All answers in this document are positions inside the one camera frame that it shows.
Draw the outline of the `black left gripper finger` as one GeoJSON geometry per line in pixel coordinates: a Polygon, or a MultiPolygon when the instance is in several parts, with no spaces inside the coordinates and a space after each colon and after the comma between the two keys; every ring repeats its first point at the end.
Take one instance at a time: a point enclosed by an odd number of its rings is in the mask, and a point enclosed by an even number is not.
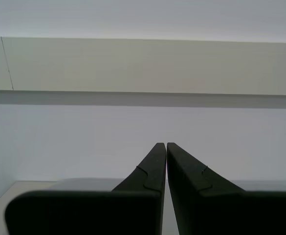
{"type": "Polygon", "coordinates": [[[167,168],[181,235],[286,235],[286,192],[246,191],[173,142],[167,168]]]}
{"type": "Polygon", "coordinates": [[[157,143],[111,191],[35,190],[9,202],[11,235],[159,235],[162,232],[166,147],[157,143]]]}

